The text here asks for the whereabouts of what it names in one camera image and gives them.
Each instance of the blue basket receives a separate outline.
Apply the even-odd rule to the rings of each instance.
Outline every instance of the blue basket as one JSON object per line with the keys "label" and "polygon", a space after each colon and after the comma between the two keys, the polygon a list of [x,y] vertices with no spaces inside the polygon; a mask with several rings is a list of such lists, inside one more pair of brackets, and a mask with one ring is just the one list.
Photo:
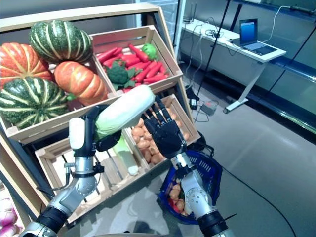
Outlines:
{"label": "blue basket", "polygon": [[[222,167],[213,158],[207,155],[194,151],[187,151],[187,155],[192,164],[197,167],[198,173],[203,180],[204,189],[210,194],[212,198],[212,205],[216,204],[219,196],[219,185],[222,177]],[[198,224],[194,219],[194,215],[190,214],[188,217],[175,212],[168,203],[169,192],[172,190],[173,185],[176,184],[175,169],[171,167],[162,184],[158,198],[163,206],[176,218],[182,221],[183,224]]]}

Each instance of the green striped squash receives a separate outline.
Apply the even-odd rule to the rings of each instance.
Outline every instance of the green striped squash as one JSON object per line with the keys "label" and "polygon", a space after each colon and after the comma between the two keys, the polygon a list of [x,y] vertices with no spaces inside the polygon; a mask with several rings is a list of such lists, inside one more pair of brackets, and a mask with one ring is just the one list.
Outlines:
{"label": "green striped squash", "polygon": [[65,92],[55,83],[25,77],[7,82],[0,92],[0,113],[22,129],[68,111]]}
{"label": "green striped squash", "polygon": [[51,63],[86,62],[92,57],[89,35],[69,21],[36,22],[29,32],[35,52]]}

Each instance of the table leg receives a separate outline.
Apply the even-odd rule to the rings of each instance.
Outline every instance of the table leg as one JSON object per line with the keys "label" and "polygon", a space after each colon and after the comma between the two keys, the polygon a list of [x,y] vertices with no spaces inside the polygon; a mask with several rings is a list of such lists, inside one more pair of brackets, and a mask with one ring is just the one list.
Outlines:
{"label": "table leg", "polygon": [[224,113],[229,113],[230,111],[234,110],[235,108],[237,108],[238,106],[244,104],[245,102],[248,101],[248,99],[246,98],[248,93],[250,92],[250,90],[252,89],[252,87],[254,86],[254,84],[257,82],[259,76],[261,75],[261,73],[263,72],[264,68],[266,67],[267,63],[262,63],[260,65],[260,67],[257,69],[256,74],[253,78],[253,80],[247,85],[247,87],[245,88],[245,90],[243,91],[243,93],[241,94],[241,96],[239,97],[238,100],[236,100],[235,102],[233,102],[232,104],[230,104],[229,106],[227,106],[223,112]]}

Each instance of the orange pumpkin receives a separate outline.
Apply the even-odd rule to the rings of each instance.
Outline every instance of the orange pumpkin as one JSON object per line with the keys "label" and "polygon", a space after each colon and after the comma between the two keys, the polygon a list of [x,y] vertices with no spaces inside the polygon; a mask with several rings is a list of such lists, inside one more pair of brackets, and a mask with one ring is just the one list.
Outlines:
{"label": "orange pumpkin", "polygon": [[0,46],[0,89],[15,78],[39,77],[52,80],[49,65],[27,44],[4,43]]}
{"label": "orange pumpkin", "polygon": [[73,93],[84,105],[91,105],[107,98],[107,88],[98,75],[73,61],[59,64],[54,72],[56,83],[64,91]]}

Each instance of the pumpkin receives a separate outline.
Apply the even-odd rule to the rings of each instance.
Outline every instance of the pumpkin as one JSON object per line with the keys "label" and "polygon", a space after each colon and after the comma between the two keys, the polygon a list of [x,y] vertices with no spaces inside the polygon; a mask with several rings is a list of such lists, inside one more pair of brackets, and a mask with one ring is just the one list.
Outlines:
{"label": "pumpkin", "polygon": [[67,111],[65,92],[55,83],[41,78],[14,79],[0,92],[0,113],[20,129]]}
{"label": "pumpkin", "polygon": [[52,80],[49,65],[27,44],[4,43],[0,46],[0,89],[15,78],[40,77]]}
{"label": "pumpkin", "polygon": [[73,61],[59,64],[54,72],[56,83],[72,93],[84,105],[91,105],[107,98],[107,88],[99,76],[87,67]]}
{"label": "pumpkin", "polygon": [[89,35],[69,21],[36,22],[29,32],[35,52],[48,62],[85,62],[92,57]]}

